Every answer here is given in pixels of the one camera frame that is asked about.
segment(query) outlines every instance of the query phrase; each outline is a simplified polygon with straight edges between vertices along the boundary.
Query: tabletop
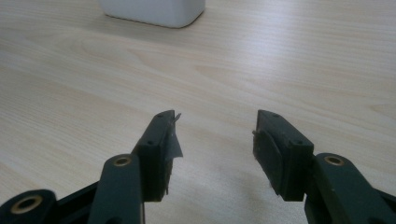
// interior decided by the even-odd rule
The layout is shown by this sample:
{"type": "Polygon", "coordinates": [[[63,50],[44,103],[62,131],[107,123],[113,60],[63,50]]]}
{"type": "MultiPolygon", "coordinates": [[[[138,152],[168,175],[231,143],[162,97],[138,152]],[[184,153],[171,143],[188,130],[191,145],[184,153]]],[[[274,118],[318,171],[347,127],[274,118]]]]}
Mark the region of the tabletop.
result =
{"type": "Polygon", "coordinates": [[[184,158],[147,223],[306,223],[254,159],[259,109],[396,195],[395,24],[391,0],[207,0],[181,29],[2,0],[0,203],[90,185],[169,109],[184,158]]]}

